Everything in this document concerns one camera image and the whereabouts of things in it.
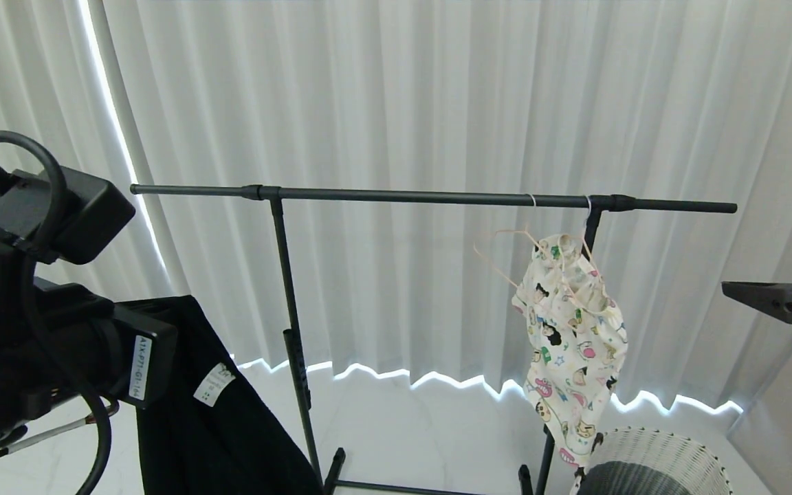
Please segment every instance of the white label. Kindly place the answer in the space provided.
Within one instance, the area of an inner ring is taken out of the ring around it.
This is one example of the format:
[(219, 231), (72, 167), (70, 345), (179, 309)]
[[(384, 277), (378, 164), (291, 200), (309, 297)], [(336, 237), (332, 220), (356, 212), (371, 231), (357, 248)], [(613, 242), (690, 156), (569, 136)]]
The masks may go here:
[(133, 366), (130, 367), (130, 397), (145, 400), (145, 379), (149, 374), (149, 359), (151, 358), (151, 339), (142, 335), (136, 336), (133, 346)]
[(201, 385), (195, 390), (195, 399), (207, 404), (209, 407), (216, 405), (219, 394), (232, 382), (234, 376), (224, 364), (216, 364), (204, 377)]

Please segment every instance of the clothing rack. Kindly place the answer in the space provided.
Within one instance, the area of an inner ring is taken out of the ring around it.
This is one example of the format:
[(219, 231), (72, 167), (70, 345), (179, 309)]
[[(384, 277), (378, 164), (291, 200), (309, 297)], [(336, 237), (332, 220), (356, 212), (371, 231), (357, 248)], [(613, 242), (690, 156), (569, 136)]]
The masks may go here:
[[(314, 427), (311, 424), (311, 391), (307, 384), (305, 355), (301, 344), (301, 330), (298, 324), (298, 307), (296, 306), (295, 289), (292, 281), (292, 266), (289, 262), (289, 246), (286, 239), (286, 223), (283, 218), (284, 199), (305, 199), (318, 201), (378, 201), (378, 203), (427, 203), (427, 204), (484, 204), (484, 206), (535, 206), (548, 208), (581, 208), (588, 209), (585, 226), (585, 244), (591, 250), (595, 243), (597, 226), (604, 211), (629, 210), (669, 210), (697, 211), (703, 213), (735, 213), (738, 206), (734, 203), (710, 203), (709, 201), (672, 201), (660, 199), (638, 199), (628, 195), (530, 195), (530, 194), (484, 194), (484, 193), (453, 193), (426, 191), (387, 191), (371, 189), (317, 189), (317, 188), (281, 188), (279, 186), (249, 185), (236, 188), (205, 187), (205, 186), (152, 186), (133, 184), (130, 192), (136, 195), (210, 195), (210, 197), (242, 197), (255, 201), (269, 201), (271, 215), (274, 218), (277, 251), (280, 256), (280, 269), (283, 272), (283, 285), (286, 291), (286, 308), (289, 312), (289, 329), (284, 330), (286, 352), (289, 357), (289, 369), (292, 372), (292, 384), (295, 388), (301, 424), (305, 430), (308, 457), (323, 487), (324, 495), (332, 495), (338, 486), (361, 488), (381, 492), (418, 493), (421, 495), (477, 495), (465, 492), (449, 492), (444, 489), (425, 489), (409, 486), (380, 485), (340, 479), (340, 470), (347, 454), (343, 448), (335, 452), (332, 465), (326, 479), (320, 471), (320, 459), (317, 455), (317, 444), (314, 439)], [(554, 453), (554, 439), (546, 429), (546, 447), (540, 464), (540, 476), (537, 480), (536, 495), (546, 491), (549, 469)], [(531, 485), (530, 470), (522, 465), (518, 470), (521, 495), (534, 495)]]

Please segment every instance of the white woven basket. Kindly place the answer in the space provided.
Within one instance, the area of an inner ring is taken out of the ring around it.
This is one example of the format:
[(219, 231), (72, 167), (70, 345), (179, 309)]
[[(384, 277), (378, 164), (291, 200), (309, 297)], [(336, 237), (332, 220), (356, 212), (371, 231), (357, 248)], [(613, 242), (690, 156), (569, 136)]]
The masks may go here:
[(617, 428), (598, 437), (579, 493), (730, 495), (726, 467), (704, 445), (660, 430)]

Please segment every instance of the white marble floor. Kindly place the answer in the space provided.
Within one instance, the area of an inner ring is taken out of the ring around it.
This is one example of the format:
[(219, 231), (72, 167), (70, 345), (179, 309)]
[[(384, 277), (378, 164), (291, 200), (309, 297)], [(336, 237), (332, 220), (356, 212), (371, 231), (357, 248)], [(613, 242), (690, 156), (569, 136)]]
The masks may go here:
[[(311, 416), (324, 475), (336, 448), (343, 447), (348, 457), (342, 477), (355, 481), (515, 495), (523, 463), (536, 480), (544, 435), (540, 420), (518, 388), (507, 386), (498, 395), (480, 384), (455, 388), (439, 379), (425, 379), (409, 386), (408, 377), (401, 373), (377, 378), (359, 368), (336, 378), (327, 366), (312, 369)], [(270, 373), (260, 363), (246, 367), (244, 373), (303, 446), (289, 370), (281, 366)], [(647, 426), (698, 439), (719, 455), (736, 493), (769, 494), (724, 437), (738, 416), (735, 410), (711, 415), (689, 404), (676, 404), (663, 414), (650, 401), (637, 402), (625, 412), (611, 404), (604, 415), (604, 429)], [(73, 401), (38, 420), (34, 429), (57, 426), (83, 414), (84, 404)], [(96, 493), (140, 494), (132, 408), (125, 407), (114, 417), (113, 428), (112, 460)], [(0, 460), (0, 494), (75, 492), (90, 467), (94, 448), (94, 429), (85, 427), (10, 455)], [(570, 482), (571, 470), (556, 459), (547, 493), (567, 493)], [(362, 491), (339, 488), (337, 492)]]

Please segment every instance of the curtain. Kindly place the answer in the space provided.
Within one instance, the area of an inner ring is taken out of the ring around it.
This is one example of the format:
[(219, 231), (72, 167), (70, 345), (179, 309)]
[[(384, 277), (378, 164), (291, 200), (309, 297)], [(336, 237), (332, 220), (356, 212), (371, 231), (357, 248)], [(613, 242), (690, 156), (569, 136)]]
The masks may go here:
[[(129, 167), (88, 40), (78, 3), (0, 0), (0, 129), (28, 135), (60, 165), (110, 179), (126, 191)], [(0, 165), (41, 171), (34, 157), (9, 144), (0, 144)], [(172, 294), (139, 201), (133, 201), (136, 219), (96, 261), (40, 265), (36, 275), (76, 282), (110, 298)]]

